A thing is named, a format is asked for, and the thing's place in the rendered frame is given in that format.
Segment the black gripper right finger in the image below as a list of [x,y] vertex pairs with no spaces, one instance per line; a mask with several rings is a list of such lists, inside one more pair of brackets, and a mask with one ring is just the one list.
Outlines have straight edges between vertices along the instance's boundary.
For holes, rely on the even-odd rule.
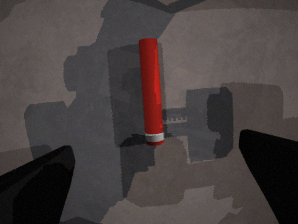
[[238,148],[278,224],[298,224],[298,141],[242,129]]

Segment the dark red peg with white band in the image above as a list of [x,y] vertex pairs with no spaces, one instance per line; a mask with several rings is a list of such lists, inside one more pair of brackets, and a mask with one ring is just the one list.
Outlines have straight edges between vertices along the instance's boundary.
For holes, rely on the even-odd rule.
[[144,95],[146,144],[164,143],[162,133],[160,73],[156,39],[138,40],[140,44],[142,95]]

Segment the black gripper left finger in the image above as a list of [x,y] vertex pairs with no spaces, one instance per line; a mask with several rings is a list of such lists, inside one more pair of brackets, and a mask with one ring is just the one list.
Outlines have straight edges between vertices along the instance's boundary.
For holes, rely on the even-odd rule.
[[0,224],[59,224],[74,165],[63,145],[0,175]]

